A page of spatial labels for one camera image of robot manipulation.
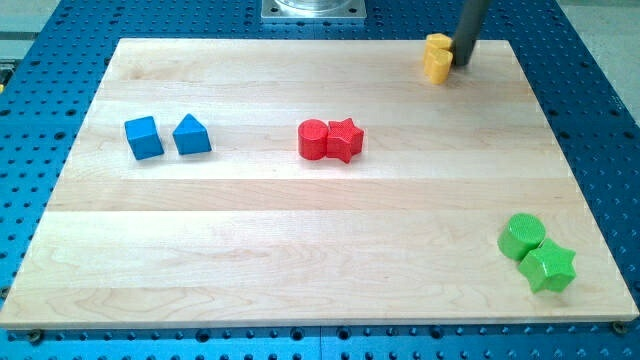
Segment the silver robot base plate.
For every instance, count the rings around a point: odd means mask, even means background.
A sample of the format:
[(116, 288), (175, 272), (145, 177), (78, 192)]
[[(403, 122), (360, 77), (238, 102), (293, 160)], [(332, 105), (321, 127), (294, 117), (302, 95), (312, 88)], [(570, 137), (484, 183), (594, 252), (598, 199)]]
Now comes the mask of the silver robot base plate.
[(262, 0), (261, 18), (292, 19), (365, 19), (364, 0)]

